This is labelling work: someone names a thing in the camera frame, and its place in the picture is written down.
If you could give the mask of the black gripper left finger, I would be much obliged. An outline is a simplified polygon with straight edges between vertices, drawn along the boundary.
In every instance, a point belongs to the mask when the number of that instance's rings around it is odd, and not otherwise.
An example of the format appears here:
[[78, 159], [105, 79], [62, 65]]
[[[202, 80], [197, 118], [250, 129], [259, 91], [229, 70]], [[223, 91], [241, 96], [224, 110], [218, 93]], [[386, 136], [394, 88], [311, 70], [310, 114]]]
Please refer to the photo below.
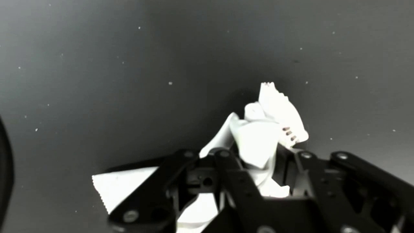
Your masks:
[[184, 212], [210, 193], [219, 214], [201, 233], [277, 233], [269, 202], [232, 151], [214, 149], [200, 158], [181, 150], [149, 164], [159, 167], [109, 214], [115, 232], [178, 233]]

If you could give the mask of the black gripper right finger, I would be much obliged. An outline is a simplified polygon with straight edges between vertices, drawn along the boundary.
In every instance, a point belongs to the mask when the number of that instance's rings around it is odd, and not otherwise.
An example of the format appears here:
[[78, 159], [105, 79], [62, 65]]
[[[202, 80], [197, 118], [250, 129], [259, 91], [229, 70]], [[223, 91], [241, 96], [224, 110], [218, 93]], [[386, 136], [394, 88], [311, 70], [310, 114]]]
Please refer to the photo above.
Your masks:
[[280, 148], [276, 180], [290, 188], [282, 233], [414, 233], [414, 186], [350, 151]]

